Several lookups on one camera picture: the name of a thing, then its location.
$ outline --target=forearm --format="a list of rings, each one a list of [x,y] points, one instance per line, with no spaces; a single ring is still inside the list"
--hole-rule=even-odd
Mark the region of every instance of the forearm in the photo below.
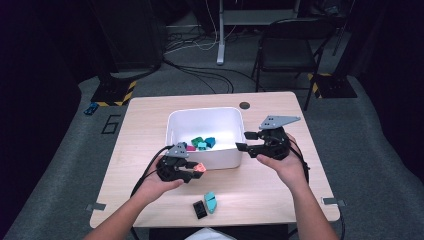
[[[85,239],[125,239],[141,211],[147,206],[135,198],[129,199]]]
[[[292,194],[300,239],[338,239],[307,184]]]

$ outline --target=teal block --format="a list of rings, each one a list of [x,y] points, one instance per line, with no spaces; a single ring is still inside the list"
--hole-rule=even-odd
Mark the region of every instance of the teal block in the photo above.
[[[206,150],[206,146],[207,146],[207,144],[205,142],[200,142],[200,143],[197,144],[197,148],[199,150]]]
[[[208,211],[213,214],[215,212],[216,209],[216,198],[215,198],[215,193],[214,192],[208,192],[205,194],[205,203],[206,203],[206,207],[208,209]]]

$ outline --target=white plastic bin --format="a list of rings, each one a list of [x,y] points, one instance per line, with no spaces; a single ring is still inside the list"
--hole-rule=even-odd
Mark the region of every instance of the white plastic bin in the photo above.
[[[166,145],[185,142],[197,137],[215,138],[215,145],[203,151],[188,151],[188,161],[203,163],[206,170],[235,168],[241,163],[242,152],[236,142],[245,143],[241,113],[232,107],[179,110],[168,118]]]

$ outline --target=green block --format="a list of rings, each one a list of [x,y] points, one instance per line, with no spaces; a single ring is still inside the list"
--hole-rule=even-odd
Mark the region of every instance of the green block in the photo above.
[[[198,147],[199,143],[201,143],[201,142],[203,142],[203,138],[202,137],[197,137],[197,138],[191,140],[191,143],[195,147]]]

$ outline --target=person's right hand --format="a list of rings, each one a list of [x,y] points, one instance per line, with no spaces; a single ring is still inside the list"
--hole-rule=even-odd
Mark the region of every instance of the person's right hand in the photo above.
[[[290,134],[287,136],[294,142],[295,138]],[[291,143],[291,147],[300,154],[300,150],[296,144]],[[272,169],[274,169],[281,181],[283,181],[287,187],[292,190],[300,184],[307,184],[305,174],[303,172],[303,166],[300,159],[290,150],[290,153],[283,160],[275,160],[265,155],[259,154],[256,159],[258,161]]]

